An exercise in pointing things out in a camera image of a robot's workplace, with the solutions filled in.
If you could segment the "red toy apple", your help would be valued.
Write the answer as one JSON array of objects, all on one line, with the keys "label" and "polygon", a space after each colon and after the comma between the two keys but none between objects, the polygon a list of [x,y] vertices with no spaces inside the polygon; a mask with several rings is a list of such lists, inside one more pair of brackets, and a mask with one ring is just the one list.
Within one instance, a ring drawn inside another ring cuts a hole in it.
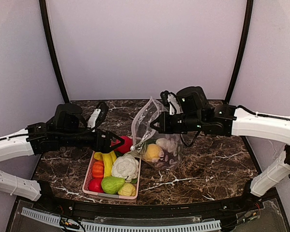
[{"label": "red toy apple", "polygon": [[124,144],[118,147],[116,151],[118,151],[121,154],[130,152],[131,146],[133,145],[132,138],[128,136],[121,136],[121,138],[124,140]]}]

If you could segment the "green toy cucumber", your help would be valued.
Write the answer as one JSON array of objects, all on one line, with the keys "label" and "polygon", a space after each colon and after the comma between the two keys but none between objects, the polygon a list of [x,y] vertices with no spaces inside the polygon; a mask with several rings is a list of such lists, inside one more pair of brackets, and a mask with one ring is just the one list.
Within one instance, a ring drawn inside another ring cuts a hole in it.
[{"label": "green toy cucumber", "polygon": [[147,147],[150,145],[150,144],[155,144],[156,143],[156,139],[148,139],[144,142],[142,142],[142,144],[140,145],[140,148],[139,148],[139,152],[141,154],[145,153],[146,150],[147,150]]}]

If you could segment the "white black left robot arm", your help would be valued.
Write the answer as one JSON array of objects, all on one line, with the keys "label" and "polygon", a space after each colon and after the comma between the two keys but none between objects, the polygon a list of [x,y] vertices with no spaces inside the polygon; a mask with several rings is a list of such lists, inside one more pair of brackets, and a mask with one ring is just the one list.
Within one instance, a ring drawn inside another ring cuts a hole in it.
[{"label": "white black left robot arm", "polygon": [[[31,124],[0,137],[0,162],[68,147],[87,147],[95,152],[110,153],[125,141],[108,130],[99,129],[108,109],[107,104],[101,101],[91,116],[84,118],[80,106],[72,103],[59,104],[55,115],[47,122]],[[1,170],[0,191],[34,202],[42,196],[52,195],[47,182],[23,179]]]}]

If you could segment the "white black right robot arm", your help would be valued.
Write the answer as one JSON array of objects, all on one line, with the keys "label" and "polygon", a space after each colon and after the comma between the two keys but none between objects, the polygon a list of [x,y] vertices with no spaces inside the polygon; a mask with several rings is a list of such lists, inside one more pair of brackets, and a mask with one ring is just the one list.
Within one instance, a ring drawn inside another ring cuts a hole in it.
[{"label": "white black right robot arm", "polygon": [[290,176],[290,116],[253,112],[244,106],[221,104],[213,107],[201,87],[186,87],[176,94],[160,94],[169,111],[162,112],[151,128],[162,134],[250,136],[279,141],[285,148],[267,169],[248,183],[248,194],[263,196],[285,177]]}]

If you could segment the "clear dotted zip top bag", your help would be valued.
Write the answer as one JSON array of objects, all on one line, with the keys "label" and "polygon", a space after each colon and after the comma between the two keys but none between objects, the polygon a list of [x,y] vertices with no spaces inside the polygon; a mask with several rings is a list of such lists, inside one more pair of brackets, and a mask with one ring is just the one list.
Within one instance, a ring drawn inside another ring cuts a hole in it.
[{"label": "clear dotted zip top bag", "polygon": [[183,144],[178,134],[162,134],[150,123],[166,112],[161,102],[154,98],[141,108],[131,124],[133,144],[131,155],[142,159],[158,170],[176,169],[181,162]]}]

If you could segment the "dark red toy fruit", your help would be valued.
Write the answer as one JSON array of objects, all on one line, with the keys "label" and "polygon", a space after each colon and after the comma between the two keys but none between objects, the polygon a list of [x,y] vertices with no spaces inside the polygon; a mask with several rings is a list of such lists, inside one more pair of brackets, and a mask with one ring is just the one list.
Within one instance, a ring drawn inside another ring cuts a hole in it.
[{"label": "dark red toy fruit", "polygon": [[159,162],[157,163],[158,168],[161,170],[176,169],[181,162],[181,155],[183,151],[182,145],[178,145],[173,152],[169,152],[165,149],[163,149],[162,151],[163,156],[160,157]]}]

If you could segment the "yellow toy cauliflower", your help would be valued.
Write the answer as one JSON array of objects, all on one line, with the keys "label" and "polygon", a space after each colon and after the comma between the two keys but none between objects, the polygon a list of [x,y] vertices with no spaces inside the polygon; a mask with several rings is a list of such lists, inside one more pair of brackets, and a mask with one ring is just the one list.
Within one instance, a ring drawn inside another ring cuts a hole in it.
[{"label": "yellow toy cauliflower", "polygon": [[144,160],[155,163],[164,156],[163,149],[157,144],[149,144],[144,154]]}]

